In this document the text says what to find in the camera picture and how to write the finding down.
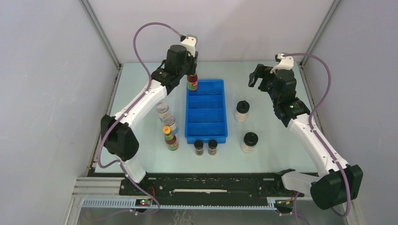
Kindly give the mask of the red sauce bottle yellow cap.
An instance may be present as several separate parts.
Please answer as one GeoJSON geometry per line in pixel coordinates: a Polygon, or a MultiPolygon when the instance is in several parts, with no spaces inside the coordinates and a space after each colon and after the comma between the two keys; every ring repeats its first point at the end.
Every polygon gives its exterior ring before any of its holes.
{"type": "Polygon", "coordinates": [[[171,151],[177,150],[179,147],[178,141],[177,141],[171,127],[164,126],[162,130],[164,133],[164,140],[165,140],[165,143],[166,143],[168,149],[171,151]]]}

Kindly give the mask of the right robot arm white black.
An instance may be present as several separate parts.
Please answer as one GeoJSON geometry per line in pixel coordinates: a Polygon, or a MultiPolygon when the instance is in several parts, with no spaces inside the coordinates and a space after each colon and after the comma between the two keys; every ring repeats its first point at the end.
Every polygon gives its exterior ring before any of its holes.
{"type": "Polygon", "coordinates": [[[276,117],[297,138],[313,161],[317,175],[286,169],[278,172],[273,190],[279,196],[290,191],[310,196],[322,210],[349,203],[359,194],[363,171],[350,165],[331,146],[310,116],[310,110],[297,96],[297,80],[292,69],[277,69],[258,64],[249,75],[249,87],[269,94],[276,117]]]}

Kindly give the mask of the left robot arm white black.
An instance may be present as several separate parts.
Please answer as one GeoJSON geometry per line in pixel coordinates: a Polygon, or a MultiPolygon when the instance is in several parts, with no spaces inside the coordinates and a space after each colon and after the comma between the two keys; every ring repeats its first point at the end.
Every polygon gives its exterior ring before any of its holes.
{"type": "Polygon", "coordinates": [[[195,73],[197,57],[198,52],[193,45],[172,45],[166,59],[149,75],[143,90],[120,112],[101,118],[101,145],[131,178],[130,189],[137,195],[148,191],[148,182],[143,179],[146,171],[137,156],[139,142],[134,134],[136,127],[157,103],[179,85],[185,75],[195,73]]]}

